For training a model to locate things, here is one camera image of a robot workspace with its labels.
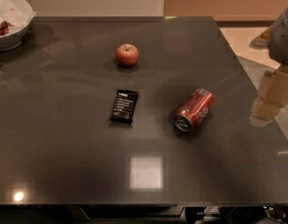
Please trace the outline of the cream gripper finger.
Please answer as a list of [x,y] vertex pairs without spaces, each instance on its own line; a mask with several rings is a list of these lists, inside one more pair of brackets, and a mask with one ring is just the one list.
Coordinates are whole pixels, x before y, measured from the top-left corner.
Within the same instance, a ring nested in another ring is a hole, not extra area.
[[263,99],[257,97],[252,105],[249,121],[255,127],[265,127],[274,120],[280,112],[280,106],[265,103]]
[[288,104],[288,66],[280,66],[273,72],[266,71],[261,78],[258,96],[268,104]]

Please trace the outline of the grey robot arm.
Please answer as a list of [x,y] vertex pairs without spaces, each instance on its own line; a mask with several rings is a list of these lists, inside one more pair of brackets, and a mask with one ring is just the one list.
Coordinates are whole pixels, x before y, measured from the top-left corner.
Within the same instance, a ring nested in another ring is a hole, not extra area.
[[268,54],[280,66],[261,78],[249,118],[255,127],[268,125],[288,105],[288,7],[271,27]]

